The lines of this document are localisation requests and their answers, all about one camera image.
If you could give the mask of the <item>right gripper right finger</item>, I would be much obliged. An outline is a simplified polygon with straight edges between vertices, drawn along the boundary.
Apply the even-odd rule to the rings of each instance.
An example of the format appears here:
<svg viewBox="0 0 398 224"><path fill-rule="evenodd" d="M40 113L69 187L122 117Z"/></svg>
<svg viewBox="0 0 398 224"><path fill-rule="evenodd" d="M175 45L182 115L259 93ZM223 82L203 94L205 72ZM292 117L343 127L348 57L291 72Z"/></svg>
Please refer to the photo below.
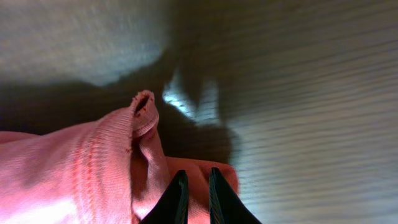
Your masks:
<svg viewBox="0 0 398 224"><path fill-rule="evenodd" d="M261 224L244 206L218 168L210 174L211 224Z"/></svg>

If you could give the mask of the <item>red printed t-shirt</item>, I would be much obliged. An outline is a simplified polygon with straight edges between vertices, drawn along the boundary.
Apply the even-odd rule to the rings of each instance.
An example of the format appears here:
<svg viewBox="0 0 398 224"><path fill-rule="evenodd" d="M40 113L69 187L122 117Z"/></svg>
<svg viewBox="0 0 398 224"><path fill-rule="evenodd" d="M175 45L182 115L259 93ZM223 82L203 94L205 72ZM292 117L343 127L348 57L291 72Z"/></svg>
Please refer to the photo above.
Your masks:
<svg viewBox="0 0 398 224"><path fill-rule="evenodd" d="M127 108L45 135L1 133L2 223L138 223L179 170L188 176L190 223L210 221L209 176L219 168L234 191L235 170L167 157L150 91Z"/></svg>

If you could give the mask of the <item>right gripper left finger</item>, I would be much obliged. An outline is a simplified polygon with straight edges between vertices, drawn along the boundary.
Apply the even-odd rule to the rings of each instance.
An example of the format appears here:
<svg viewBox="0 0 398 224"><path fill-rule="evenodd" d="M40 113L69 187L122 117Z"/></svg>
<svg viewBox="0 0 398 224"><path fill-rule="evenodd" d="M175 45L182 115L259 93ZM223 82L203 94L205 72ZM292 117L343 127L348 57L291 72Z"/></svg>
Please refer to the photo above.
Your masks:
<svg viewBox="0 0 398 224"><path fill-rule="evenodd" d="M185 170L179 170L140 224L187 224L188 205L188 177Z"/></svg>

